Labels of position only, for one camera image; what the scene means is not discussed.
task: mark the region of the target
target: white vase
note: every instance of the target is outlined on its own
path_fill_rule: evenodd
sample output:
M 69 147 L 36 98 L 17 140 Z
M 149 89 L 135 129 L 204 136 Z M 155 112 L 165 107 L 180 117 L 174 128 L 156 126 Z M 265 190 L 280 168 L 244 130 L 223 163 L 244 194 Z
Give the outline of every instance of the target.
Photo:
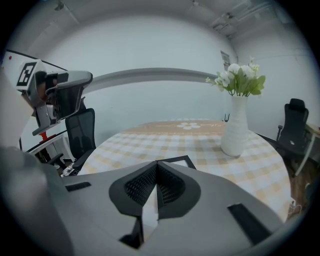
M 248 140 L 247 102 L 248 97 L 232 96 L 232 112 L 225 125 L 221 139 L 222 151 L 231 157 L 238 157 L 246 148 Z

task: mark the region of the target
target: black slot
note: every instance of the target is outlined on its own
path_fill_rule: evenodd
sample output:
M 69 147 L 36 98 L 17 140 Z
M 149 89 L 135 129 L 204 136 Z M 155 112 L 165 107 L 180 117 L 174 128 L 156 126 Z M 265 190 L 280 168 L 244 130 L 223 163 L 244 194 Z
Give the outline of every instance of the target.
M 253 245 L 271 235 L 271 232 L 242 203 L 230 205 L 228 210 Z
M 71 191 L 76 191 L 76 190 L 81 190 L 87 187 L 90 187 L 91 184 L 87 181 L 85 182 L 81 182 L 81 183 L 77 183 L 77 184 L 72 184 L 72 185 L 67 185 L 65 186 L 66 190 L 68 190 L 68 192 Z

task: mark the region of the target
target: yellow checkered tablecloth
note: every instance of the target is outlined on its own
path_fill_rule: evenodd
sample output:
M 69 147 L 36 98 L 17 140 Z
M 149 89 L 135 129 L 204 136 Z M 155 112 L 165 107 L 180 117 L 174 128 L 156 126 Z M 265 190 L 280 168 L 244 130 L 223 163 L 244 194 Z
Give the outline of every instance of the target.
M 224 127 L 224 122 L 212 120 L 146 123 L 107 139 L 89 156 L 79 175 L 188 155 L 197 170 L 234 182 L 285 221 L 291 191 L 281 156 L 251 131 L 240 157 L 224 154 L 220 148 Z

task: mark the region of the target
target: flower print on tablecloth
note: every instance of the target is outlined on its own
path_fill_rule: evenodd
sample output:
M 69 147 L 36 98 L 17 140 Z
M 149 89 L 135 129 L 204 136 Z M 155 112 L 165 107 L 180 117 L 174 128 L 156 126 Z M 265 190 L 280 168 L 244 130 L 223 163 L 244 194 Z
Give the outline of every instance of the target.
M 182 122 L 181 124 L 177 125 L 177 127 L 183 128 L 184 130 L 191 130 L 195 128 L 200 128 L 196 122 Z

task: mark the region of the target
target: white wall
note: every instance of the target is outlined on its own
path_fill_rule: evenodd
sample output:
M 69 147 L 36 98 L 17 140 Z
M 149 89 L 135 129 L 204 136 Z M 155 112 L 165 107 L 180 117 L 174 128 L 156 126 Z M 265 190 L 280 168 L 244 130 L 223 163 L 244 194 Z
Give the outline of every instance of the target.
M 273 20 L 256 30 L 243 33 L 231 43 L 238 61 L 247 64 L 250 56 L 266 76 L 262 97 L 250 96 L 249 129 L 276 139 L 278 125 L 285 121 L 284 105 L 291 98 L 304 101 L 308 122 L 320 126 L 320 80 L 318 65 L 304 37 L 293 24 Z
M 179 68 L 215 74 L 223 71 L 221 52 L 235 61 L 228 40 L 212 29 L 179 17 L 157 14 L 114 15 L 69 32 L 52 43 L 41 59 L 94 77 L 140 68 Z M 144 82 L 85 95 L 96 112 L 95 138 L 142 123 L 172 118 L 224 115 L 224 96 L 208 84 Z

